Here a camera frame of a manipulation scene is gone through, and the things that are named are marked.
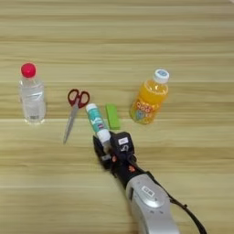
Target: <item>water bottle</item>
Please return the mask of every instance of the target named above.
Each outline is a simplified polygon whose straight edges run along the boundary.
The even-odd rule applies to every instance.
[[[154,121],[155,115],[167,97],[168,80],[169,73],[165,69],[157,69],[154,77],[142,84],[130,109],[130,115],[135,122],[148,124]]]
[[[36,75],[36,66],[32,63],[24,64],[21,72],[19,91],[25,119],[29,123],[43,122],[46,115],[44,85]]]

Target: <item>eraser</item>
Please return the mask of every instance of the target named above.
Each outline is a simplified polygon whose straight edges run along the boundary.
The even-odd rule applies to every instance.
[[[117,109],[114,104],[106,104],[106,112],[109,127],[111,130],[118,130],[121,128],[120,121],[117,114]]]

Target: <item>black cable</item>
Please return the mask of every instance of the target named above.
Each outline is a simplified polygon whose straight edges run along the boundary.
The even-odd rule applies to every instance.
[[[169,196],[169,198],[170,198],[170,202],[171,202],[171,203],[173,203],[173,204],[179,206],[180,208],[182,208],[182,209],[188,214],[188,216],[190,216],[190,217],[192,218],[192,220],[193,220],[194,223],[196,224],[196,226],[197,226],[197,228],[198,228],[200,234],[207,234],[207,231],[206,231],[205,227],[204,227],[204,226],[202,225],[202,223],[198,220],[198,218],[193,214],[193,212],[190,211],[190,210],[188,209],[188,207],[187,207],[186,204],[183,205],[183,204],[180,203],[178,200],[176,200],[175,198],[173,198],[173,197],[163,188],[163,186],[155,180],[155,178],[152,176],[152,174],[151,174],[150,172],[146,172],[146,174],[150,175],[150,177],[153,179],[153,181],[154,181],[157,185],[159,185],[159,186],[166,192],[166,194],[167,194],[167,195]]]
[[[169,198],[170,198],[170,202],[171,202],[172,204],[175,204],[175,205],[179,206],[180,208],[182,208],[182,209],[188,214],[188,216],[190,216],[190,217],[192,218],[192,220],[193,220],[194,223],[196,224],[196,226],[197,226],[197,228],[198,228],[200,234],[207,234],[207,231],[206,231],[205,227],[204,227],[204,226],[202,225],[202,223],[198,220],[198,218],[193,214],[193,212],[190,211],[190,210],[188,209],[188,207],[187,207],[186,204],[183,205],[183,204],[180,203],[178,200],[176,200],[175,198],[173,198],[173,197],[164,189],[164,187],[163,187],[159,182],[157,182],[157,181],[155,180],[154,176],[153,176],[150,172],[145,172],[142,168],[140,168],[140,167],[132,160],[132,156],[131,156],[131,155],[127,157],[127,161],[128,161],[128,163],[129,163],[130,165],[134,166],[134,167],[135,167],[137,170],[139,170],[140,172],[148,174],[148,175],[152,178],[152,180],[153,180],[157,185],[159,185],[159,186],[166,192],[166,194],[167,194],[167,195],[169,196]]]

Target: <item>scissors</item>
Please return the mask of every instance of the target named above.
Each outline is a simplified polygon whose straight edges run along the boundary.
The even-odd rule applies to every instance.
[[[70,115],[69,115],[69,120],[67,123],[67,127],[65,130],[65,134],[64,134],[64,138],[63,138],[63,143],[65,144],[66,141],[69,138],[69,133],[72,129],[74,120],[77,116],[77,112],[80,108],[86,106],[89,101],[90,101],[90,94],[87,91],[82,91],[80,93],[79,90],[73,89],[69,92],[68,94],[68,101],[69,104],[72,106]]]

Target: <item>orange juice bottle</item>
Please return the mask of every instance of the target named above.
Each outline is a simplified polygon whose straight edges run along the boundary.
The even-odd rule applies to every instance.
[[[135,122],[147,124],[154,120],[168,93],[167,82],[169,73],[164,69],[157,69],[154,77],[145,81],[134,101],[130,115]]]

